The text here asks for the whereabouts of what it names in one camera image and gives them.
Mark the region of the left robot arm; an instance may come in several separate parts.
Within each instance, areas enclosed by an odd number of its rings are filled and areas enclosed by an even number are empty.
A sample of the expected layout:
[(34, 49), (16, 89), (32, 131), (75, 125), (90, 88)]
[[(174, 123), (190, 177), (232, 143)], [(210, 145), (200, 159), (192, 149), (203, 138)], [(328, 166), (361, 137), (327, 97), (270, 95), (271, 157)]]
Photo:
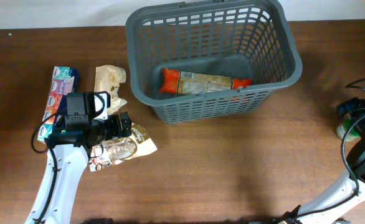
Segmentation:
[(110, 100), (106, 91), (69, 93), (66, 107), (53, 114), (55, 126), (44, 139), (47, 164), (26, 223), (69, 223), (91, 148), (131, 135), (128, 113), (107, 113)]

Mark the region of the brown cookie bag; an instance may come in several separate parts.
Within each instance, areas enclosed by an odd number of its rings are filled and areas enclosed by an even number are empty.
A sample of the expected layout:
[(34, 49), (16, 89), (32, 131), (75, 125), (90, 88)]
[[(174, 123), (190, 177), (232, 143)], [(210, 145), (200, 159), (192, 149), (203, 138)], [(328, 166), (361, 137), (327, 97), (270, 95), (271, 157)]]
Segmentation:
[(88, 161), (90, 171), (100, 171), (157, 151), (156, 145), (144, 127), (133, 123), (131, 132), (132, 134), (128, 137), (102, 141), (93, 146)]

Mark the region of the green lid jar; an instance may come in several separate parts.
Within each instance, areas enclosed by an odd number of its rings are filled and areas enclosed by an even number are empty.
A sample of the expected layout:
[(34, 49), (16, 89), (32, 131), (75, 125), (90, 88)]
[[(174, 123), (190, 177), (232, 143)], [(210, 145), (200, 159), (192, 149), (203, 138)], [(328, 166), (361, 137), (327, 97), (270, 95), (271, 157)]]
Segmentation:
[[(346, 119), (338, 125), (338, 127), (336, 128), (336, 134), (338, 135), (338, 137), (340, 139), (344, 138), (344, 135), (346, 134), (347, 130), (350, 128), (352, 123), (353, 123), (353, 121), (351, 119)], [(346, 140), (347, 141), (355, 141), (359, 138), (360, 138), (360, 135), (355, 131), (355, 129), (352, 129), (348, 133), (348, 135), (346, 137)]]

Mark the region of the orange San Remo pasta pack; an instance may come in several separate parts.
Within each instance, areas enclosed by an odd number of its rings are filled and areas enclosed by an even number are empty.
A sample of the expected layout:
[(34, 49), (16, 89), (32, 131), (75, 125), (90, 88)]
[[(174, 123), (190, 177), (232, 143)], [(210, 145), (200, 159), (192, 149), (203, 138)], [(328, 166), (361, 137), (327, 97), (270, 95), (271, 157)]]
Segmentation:
[(163, 84), (159, 91), (180, 95), (198, 95), (224, 90), (236, 90), (252, 84), (252, 79), (162, 69)]

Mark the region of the beige snack bag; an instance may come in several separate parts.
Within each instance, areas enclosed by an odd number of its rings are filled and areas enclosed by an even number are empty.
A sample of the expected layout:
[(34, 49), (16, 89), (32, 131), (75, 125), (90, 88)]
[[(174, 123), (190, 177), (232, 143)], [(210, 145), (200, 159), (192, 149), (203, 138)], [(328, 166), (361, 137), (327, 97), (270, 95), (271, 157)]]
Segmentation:
[(115, 114), (119, 109), (127, 104), (127, 101), (118, 96), (121, 83), (126, 82), (126, 72), (121, 67), (114, 65), (102, 65), (96, 67), (94, 91), (106, 91), (110, 94), (110, 107), (108, 115)]

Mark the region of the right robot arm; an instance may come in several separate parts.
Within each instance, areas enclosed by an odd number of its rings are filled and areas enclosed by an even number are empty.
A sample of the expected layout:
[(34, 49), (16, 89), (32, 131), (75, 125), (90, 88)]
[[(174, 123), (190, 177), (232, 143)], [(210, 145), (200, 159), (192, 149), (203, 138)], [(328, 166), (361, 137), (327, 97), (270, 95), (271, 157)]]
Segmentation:
[(344, 172), (317, 198), (286, 212), (275, 223), (343, 223), (341, 217), (365, 201), (365, 98), (351, 98), (336, 111), (343, 119), (336, 132)]

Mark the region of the grey plastic shopping basket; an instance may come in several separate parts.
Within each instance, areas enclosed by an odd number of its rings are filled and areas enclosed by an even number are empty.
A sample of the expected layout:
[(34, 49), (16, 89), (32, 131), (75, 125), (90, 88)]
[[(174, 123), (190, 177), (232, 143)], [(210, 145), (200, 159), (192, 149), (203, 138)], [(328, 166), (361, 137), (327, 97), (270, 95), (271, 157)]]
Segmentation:
[[(253, 111), (303, 70), (281, 4), (274, 0), (177, 2), (148, 6), (126, 21), (134, 96), (167, 123)], [(164, 68), (249, 78), (236, 90), (160, 92)]]

